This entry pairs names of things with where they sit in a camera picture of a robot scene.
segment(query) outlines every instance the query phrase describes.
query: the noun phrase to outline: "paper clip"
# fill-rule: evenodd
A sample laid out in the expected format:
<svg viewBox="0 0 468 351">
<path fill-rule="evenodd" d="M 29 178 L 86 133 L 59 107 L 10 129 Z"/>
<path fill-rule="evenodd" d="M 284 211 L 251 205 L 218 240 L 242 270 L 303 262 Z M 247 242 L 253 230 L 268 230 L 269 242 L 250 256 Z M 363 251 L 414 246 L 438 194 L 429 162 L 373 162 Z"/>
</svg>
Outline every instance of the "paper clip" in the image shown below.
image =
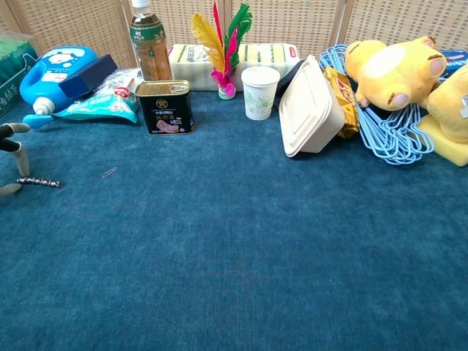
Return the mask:
<svg viewBox="0 0 468 351">
<path fill-rule="evenodd" d="M 108 175 L 110 176 L 111 174 L 113 174 L 113 173 L 115 173 L 115 172 L 117 172 L 117 167 L 114 167 L 113 169 L 108 170 L 106 173 L 104 173 L 104 174 L 102 175 L 102 177 L 105 178 L 105 177 L 107 177 Z"/>
</svg>

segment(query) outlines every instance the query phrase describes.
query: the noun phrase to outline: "canned meat tin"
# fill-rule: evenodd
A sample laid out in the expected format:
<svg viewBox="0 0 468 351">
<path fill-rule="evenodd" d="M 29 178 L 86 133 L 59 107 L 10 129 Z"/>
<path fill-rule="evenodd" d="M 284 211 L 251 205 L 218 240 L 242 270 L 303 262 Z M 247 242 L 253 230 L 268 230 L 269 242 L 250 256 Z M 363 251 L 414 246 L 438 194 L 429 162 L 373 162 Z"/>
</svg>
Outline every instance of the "canned meat tin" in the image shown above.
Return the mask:
<svg viewBox="0 0 468 351">
<path fill-rule="evenodd" d="M 193 132 L 188 80 L 159 80 L 141 83 L 136 90 L 146 127 L 151 135 Z"/>
</svg>

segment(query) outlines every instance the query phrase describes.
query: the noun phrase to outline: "white paper cup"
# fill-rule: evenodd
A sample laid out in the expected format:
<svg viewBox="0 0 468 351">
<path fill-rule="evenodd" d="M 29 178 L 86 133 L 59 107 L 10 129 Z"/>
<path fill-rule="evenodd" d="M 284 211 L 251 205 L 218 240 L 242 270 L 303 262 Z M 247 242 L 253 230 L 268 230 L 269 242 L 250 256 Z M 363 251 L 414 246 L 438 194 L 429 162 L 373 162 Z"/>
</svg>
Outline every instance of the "white paper cup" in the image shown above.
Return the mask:
<svg viewBox="0 0 468 351">
<path fill-rule="evenodd" d="M 250 67 L 242 72 L 247 117 L 255 121 L 270 117 L 279 78 L 277 70 L 265 66 Z"/>
</svg>

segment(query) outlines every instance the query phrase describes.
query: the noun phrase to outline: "green feather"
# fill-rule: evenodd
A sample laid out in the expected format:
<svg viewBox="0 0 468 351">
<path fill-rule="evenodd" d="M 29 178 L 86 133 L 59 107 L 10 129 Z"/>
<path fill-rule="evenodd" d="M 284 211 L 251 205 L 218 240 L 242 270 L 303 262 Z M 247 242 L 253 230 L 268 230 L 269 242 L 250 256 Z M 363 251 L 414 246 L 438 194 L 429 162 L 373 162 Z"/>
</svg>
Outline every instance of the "green feather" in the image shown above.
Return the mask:
<svg viewBox="0 0 468 351">
<path fill-rule="evenodd" d="M 234 33 L 235 27 L 239 27 L 237 33 L 237 50 L 234 52 L 233 55 L 230 57 L 231 67 L 233 68 L 233 72 L 235 67 L 239 63 L 239 45 L 241 44 L 242 37 L 250 30 L 252 26 L 252 13 L 250 12 L 250 6 L 248 4 L 241 4 L 239 11 L 234 16 L 231 24 L 229 25 L 229 29 L 227 30 L 227 35 L 224 36 L 224 42 L 229 42 L 231 36 Z M 224 46 L 224 54 L 227 53 L 227 45 Z"/>
</svg>

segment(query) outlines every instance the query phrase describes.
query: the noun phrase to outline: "bottle cap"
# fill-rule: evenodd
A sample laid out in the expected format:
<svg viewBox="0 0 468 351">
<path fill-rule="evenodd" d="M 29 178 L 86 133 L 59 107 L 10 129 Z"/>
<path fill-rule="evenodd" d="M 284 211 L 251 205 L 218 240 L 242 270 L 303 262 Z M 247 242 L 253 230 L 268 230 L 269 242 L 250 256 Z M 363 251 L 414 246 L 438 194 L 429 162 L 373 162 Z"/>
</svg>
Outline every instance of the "bottle cap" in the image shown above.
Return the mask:
<svg viewBox="0 0 468 351">
<path fill-rule="evenodd" d="M 151 0 L 132 0 L 132 6 L 139 9 L 151 6 Z"/>
<path fill-rule="evenodd" d="M 32 105 L 32 108 L 38 115 L 50 115 L 56 109 L 56 106 L 51 99 L 38 97 Z"/>
</svg>

